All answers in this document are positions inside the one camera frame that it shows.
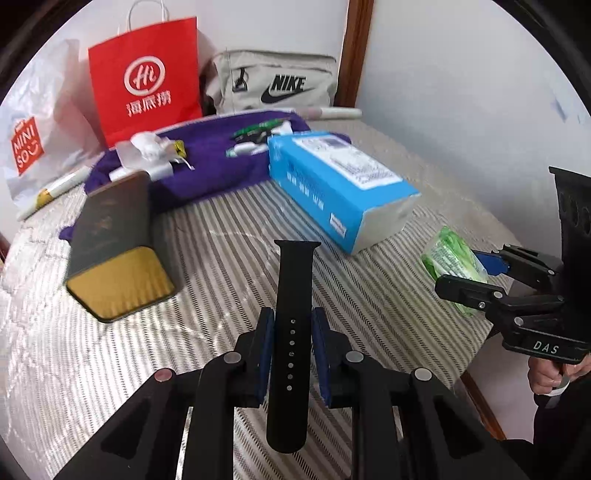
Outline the right hand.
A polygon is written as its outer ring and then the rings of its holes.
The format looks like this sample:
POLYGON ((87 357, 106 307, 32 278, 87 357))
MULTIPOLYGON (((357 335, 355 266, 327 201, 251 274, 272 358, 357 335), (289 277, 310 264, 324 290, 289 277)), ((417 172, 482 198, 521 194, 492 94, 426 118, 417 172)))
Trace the right hand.
POLYGON ((528 360, 528 381, 534 394, 549 394, 558 388, 563 377, 567 376, 571 382, 586 376, 591 369, 590 355, 576 365, 558 366, 551 360, 530 357, 528 360))

